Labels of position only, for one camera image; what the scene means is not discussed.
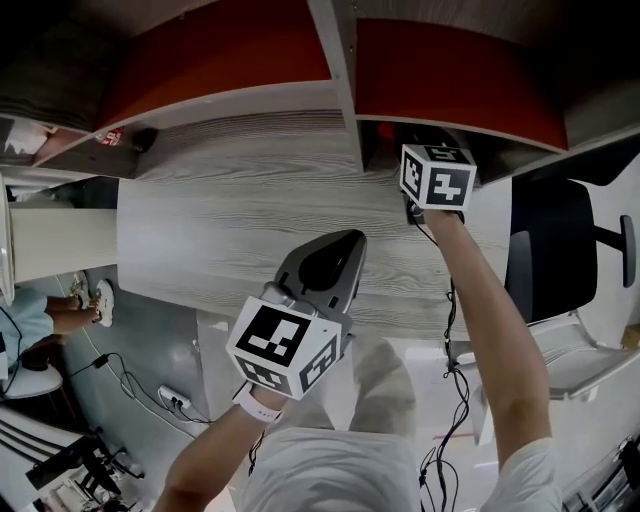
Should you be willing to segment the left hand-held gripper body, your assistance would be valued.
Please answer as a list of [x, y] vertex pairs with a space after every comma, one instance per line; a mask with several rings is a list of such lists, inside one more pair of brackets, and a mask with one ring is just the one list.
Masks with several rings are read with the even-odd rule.
[[246, 380], [299, 400], [344, 356], [352, 301], [350, 275], [328, 286], [280, 272], [259, 297], [246, 300], [226, 350]]

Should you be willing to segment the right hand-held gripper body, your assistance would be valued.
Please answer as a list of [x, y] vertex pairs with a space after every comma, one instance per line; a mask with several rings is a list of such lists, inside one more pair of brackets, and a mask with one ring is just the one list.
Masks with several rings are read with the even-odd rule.
[[477, 165], [445, 129], [397, 131], [399, 187], [407, 220], [422, 224], [426, 210], [464, 213], [474, 186]]

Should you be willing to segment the wooden shelf with red back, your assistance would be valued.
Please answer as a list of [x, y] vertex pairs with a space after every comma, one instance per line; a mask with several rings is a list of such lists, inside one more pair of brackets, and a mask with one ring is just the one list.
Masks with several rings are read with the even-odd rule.
[[134, 178], [96, 135], [286, 112], [338, 114], [361, 171], [445, 129], [483, 182], [601, 182], [640, 157], [640, 0], [0, 0], [0, 170]]

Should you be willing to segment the person's right forearm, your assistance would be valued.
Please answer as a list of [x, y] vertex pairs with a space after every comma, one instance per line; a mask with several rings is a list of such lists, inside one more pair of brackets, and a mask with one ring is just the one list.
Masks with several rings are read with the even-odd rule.
[[520, 448], [551, 436], [544, 358], [459, 216], [430, 210], [425, 221], [457, 290], [503, 466]]

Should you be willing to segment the person's left forearm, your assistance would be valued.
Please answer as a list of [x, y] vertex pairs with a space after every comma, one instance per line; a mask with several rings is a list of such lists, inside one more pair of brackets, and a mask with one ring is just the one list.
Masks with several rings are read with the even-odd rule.
[[230, 482], [265, 427], [241, 406], [232, 406], [173, 462], [153, 512], [204, 512]]

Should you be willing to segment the grey wood-grain table top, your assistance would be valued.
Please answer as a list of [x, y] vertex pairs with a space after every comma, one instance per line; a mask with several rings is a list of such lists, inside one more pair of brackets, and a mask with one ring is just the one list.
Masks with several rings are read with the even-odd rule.
[[160, 132], [119, 186], [126, 291], [236, 316], [294, 248], [358, 229], [368, 240], [350, 314], [359, 334], [438, 339], [449, 275], [408, 224], [393, 168], [356, 169], [334, 112], [218, 119]]

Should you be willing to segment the white wristwatch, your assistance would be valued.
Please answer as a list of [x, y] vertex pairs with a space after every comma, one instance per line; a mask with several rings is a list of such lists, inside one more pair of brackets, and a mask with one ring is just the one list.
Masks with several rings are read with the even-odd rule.
[[263, 423], [273, 423], [280, 416], [287, 399], [246, 381], [235, 393], [232, 401], [253, 418]]

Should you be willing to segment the person's grey trousers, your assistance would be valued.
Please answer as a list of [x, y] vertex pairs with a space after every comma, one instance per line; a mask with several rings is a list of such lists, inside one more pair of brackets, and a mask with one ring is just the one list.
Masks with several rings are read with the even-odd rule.
[[358, 388], [350, 431], [415, 437], [416, 397], [403, 360], [381, 338], [351, 342]]

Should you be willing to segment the black office chair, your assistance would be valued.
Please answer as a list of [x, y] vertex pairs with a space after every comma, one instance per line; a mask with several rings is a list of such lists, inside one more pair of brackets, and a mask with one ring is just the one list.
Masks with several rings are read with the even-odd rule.
[[566, 178], [512, 182], [511, 234], [505, 288], [527, 324], [569, 313], [597, 291], [597, 244], [621, 253], [622, 284], [636, 279], [630, 216], [620, 229], [595, 224], [589, 191]]

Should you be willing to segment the person's white shirt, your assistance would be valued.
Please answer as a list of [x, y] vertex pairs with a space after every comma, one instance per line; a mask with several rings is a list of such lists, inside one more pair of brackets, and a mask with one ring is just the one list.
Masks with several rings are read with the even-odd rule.
[[[552, 439], [517, 450], [480, 512], [561, 512]], [[422, 512], [415, 459], [397, 435], [292, 427], [267, 435], [238, 512]]]

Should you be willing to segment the white office chair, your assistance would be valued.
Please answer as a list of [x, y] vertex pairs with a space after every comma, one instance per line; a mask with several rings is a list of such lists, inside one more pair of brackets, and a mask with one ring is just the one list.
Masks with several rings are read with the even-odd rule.
[[[632, 362], [640, 360], [640, 349], [609, 347], [597, 342], [589, 333], [578, 310], [528, 325], [532, 336], [541, 342], [541, 352], [549, 373], [550, 399], [556, 401], [595, 398], [601, 383]], [[450, 342], [455, 363], [473, 356], [470, 341]], [[477, 370], [473, 361], [456, 366], [463, 372]], [[494, 438], [492, 413], [482, 384], [470, 398], [470, 417], [476, 446], [489, 444]]]

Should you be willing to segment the cola bottle with red label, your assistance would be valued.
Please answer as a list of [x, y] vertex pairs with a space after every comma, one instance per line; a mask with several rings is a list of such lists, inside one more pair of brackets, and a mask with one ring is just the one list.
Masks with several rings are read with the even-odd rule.
[[131, 129], [118, 127], [98, 134], [95, 141], [109, 147], [125, 147], [138, 153], [147, 152], [154, 144], [158, 131], [154, 128]]

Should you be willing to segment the black metal stand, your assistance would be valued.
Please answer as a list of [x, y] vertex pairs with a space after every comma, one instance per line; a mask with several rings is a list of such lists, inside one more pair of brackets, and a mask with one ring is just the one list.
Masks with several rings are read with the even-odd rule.
[[97, 501], [95, 492], [99, 488], [112, 495], [121, 496], [122, 491], [115, 481], [117, 473], [129, 475], [136, 480], [144, 479], [145, 473], [142, 470], [132, 470], [131, 466], [123, 464], [118, 457], [127, 455], [127, 449], [122, 446], [111, 452], [103, 439], [103, 433], [103, 429], [97, 427], [45, 461], [35, 462], [32, 469], [26, 473], [27, 479], [36, 490], [42, 490], [67, 471], [84, 469], [86, 474], [79, 487], [91, 500]]

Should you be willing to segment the white round stool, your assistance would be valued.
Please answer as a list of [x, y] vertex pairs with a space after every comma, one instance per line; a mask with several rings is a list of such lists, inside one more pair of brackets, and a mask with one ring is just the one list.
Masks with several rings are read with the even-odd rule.
[[20, 367], [8, 379], [0, 380], [0, 402], [48, 394], [59, 389], [62, 383], [61, 374], [53, 366], [44, 370]]

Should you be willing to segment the white tissue pack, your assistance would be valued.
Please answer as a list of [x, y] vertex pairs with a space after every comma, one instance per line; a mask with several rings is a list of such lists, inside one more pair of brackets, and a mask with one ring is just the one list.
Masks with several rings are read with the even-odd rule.
[[17, 155], [35, 155], [49, 138], [50, 131], [28, 120], [14, 120], [5, 139], [4, 150]]

